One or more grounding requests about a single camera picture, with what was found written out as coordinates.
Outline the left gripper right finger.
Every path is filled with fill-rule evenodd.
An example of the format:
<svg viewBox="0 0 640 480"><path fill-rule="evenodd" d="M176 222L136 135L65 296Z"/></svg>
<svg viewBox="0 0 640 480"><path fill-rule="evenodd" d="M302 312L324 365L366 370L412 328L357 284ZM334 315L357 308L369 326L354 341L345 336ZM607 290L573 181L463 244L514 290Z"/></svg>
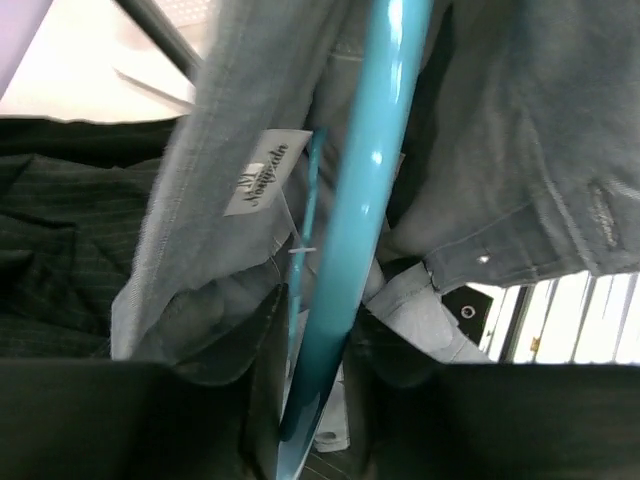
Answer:
<svg viewBox="0 0 640 480"><path fill-rule="evenodd" d="M639 371L441 364L361 310L344 352L355 479L635 479Z"/></svg>

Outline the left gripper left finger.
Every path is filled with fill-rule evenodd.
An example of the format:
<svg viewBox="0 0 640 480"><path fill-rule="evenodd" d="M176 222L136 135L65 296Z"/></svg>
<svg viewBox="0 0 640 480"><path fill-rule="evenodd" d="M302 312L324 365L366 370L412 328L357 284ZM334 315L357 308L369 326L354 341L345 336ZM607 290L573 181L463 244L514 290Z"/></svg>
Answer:
<svg viewBox="0 0 640 480"><path fill-rule="evenodd" d="M199 356L161 364L5 360L5 479L272 479L287 289Z"/></svg>

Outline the teal hanger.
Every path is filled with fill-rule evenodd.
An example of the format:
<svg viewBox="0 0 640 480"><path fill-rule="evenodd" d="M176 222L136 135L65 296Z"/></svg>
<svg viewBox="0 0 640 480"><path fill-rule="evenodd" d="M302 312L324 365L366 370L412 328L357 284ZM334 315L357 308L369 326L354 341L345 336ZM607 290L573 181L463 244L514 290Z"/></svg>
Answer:
<svg viewBox="0 0 640 480"><path fill-rule="evenodd" d="M369 274L404 139L433 4L376 1L313 300L280 424L276 478L312 446Z"/></svg>

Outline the grey shirt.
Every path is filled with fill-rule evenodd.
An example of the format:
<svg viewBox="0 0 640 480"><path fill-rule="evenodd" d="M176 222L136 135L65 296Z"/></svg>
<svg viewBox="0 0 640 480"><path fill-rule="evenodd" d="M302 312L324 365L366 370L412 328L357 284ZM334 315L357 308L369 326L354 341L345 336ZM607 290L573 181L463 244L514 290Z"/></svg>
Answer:
<svg viewBox="0 0 640 480"><path fill-rule="evenodd" d="M285 276L307 158L232 197L258 151L326 128L320 247L361 70L367 1L218 1L192 112L156 179L133 272L112 306L117 360L180 362L248 317ZM374 316L443 362L486 356L441 306L500 287L639 267L639 5L438 1L389 229L364 293Z"/></svg>

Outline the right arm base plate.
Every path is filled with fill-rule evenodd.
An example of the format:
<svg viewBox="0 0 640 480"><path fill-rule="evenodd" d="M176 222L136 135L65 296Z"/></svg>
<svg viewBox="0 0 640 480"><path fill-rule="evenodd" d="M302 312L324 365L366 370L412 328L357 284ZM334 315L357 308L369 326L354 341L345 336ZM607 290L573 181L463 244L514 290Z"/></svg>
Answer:
<svg viewBox="0 0 640 480"><path fill-rule="evenodd" d="M493 297L476 288L461 286L443 295L442 302L458 321L460 330L480 345Z"/></svg>

